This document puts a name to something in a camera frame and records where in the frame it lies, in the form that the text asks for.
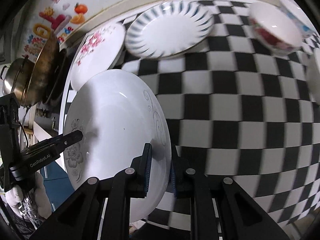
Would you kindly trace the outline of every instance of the white bowl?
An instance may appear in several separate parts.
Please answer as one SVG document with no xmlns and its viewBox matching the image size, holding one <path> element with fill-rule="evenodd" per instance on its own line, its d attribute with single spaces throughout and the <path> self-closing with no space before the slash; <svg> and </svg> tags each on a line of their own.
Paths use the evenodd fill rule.
<svg viewBox="0 0 320 240">
<path fill-rule="evenodd" d="M 249 21 L 256 38 L 276 55 L 288 55 L 302 46 L 298 27 L 276 6 L 252 3 Z"/>
<path fill-rule="evenodd" d="M 132 198 L 130 221 L 141 220 L 159 204 L 167 188 L 171 143 L 163 111 L 151 89 L 124 70 L 97 74 L 79 90 L 68 111 L 63 134 L 81 130 L 83 139 L 63 155 L 74 189 L 90 177 L 113 177 L 152 145 L 149 191 Z"/>
<path fill-rule="evenodd" d="M 320 49 L 315 48 L 307 68 L 307 83 L 311 94 L 320 105 Z"/>
<path fill-rule="evenodd" d="M 280 10 L 295 23 L 303 38 L 309 38 L 314 32 L 316 32 L 308 16 L 299 6 L 288 0 L 280 0 L 280 3 Z"/>
<path fill-rule="evenodd" d="M 124 47 L 125 28 L 106 25 L 88 37 L 71 70 L 71 87 L 79 91 L 90 78 L 113 68 Z"/>
</svg>

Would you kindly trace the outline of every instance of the black cable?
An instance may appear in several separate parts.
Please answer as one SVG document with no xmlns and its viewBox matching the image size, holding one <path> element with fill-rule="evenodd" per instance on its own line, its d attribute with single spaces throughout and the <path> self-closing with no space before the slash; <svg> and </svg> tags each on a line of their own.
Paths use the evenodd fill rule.
<svg viewBox="0 0 320 240">
<path fill-rule="evenodd" d="M 18 123 L 19 123 L 19 126 L 21 127 L 21 129 L 22 129 L 22 131 L 23 131 L 23 134 L 24 134 L 24 136 L 25 136 L 25 138 L 26 138 L 27 148 L 28 148 L 28 147 L 29 147 L 29 141 L 28 141 L 27 134 L 26 134 L 26 132 L 24 131 L 24 128 L 22 127 L 22 124 L 20 123 L 20 121 L 18 121 Z"/>
<path fill-rule="evenodd" d="M 7 218 L 9 224 L 12 226 L 12 228 L 13 228 L 14 232 L 16 233 L 17 237 L 20 240 L 25 240 L 25 238 L 23 237 L 23 235 L 21 234 L 21 232 L 17 228 L 16 224 L 13 222 L 13 220 L 12 220 L 7 208 L 5 207 L 4 202 L 3 202 L 1 197 L 0 197 L 0 208 L 3 211 L 3 214 L 5 215 L 5 217 Z"/>
</svg>

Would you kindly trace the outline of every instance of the white plate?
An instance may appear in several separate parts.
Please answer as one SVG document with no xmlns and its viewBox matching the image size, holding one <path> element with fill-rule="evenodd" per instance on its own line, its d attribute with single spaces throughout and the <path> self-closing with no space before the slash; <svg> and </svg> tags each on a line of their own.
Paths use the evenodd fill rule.
<svg viewBox="0 0 320 240">
<path fill-rule="evenodd" d="M 169 1 L 145 11 L 130 25 L 125 46 L 137 57 L 169 57 L 201 42 L 212 27 L 212 14 L 202 4 Z"/>
<path fill-rule="evenodd" d="M 71 72 L 71 87 L 79 91 L 90 78 L 114 67 L 124 47 L 125 28 L 111 24 L 97 30 L 82 46 Z"/>
<path fill-rule="evenodd" d="M 151 143 L 149 191 L 145 199 L 131 199 L 130 221 L 149 215 L 164 195 L 171 166 L 168 126 L 150 88 L 124 70 L 94 76 L 69 108 L 63 134 L 73 130 L 84 135 L 63 153 L 74 189 L 90 177 L 106 179 L 130 167 L 144 144 Z"/>
</svg>

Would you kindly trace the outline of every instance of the plate with blue rim pattern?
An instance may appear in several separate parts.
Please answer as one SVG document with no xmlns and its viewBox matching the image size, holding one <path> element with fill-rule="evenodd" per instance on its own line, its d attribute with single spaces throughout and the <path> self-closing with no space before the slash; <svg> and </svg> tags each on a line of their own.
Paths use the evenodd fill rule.
<svg viewBox="0 0 320 240">
<path fill-rule="evenodd" d="M 140 58 L 160 59 L 183 53 L 205 39 L 213 28 L 210 10 L 196 1 L 158 4 L 129 26 L 125 46 Z"/>
</svg>

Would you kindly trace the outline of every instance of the hand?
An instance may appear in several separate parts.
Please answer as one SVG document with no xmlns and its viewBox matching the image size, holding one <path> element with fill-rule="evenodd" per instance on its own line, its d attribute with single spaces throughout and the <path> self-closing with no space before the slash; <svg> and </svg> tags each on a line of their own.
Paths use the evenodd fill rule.
<svg viewBox="0 0 320 240">
<path fill-rule="evenodd" d="M 21 188 L 16 185 L 11 190 L 5 193 L 5 198 L 13 210 L 13 212 L 20 218 L 22 215 L 18 207 L 20 206 L 20 202 L 23 200 L 23 193 Z M 45 188 L 43 185 L 43 177 L 39 172 L 36 172 L 36 190 L 35 190 L 35 201 L 38 206 L 38 213 L 41 217 L 47 219 L 52 211 L 51 204 L 49 198 L 45 192 Z"/>
</svg>

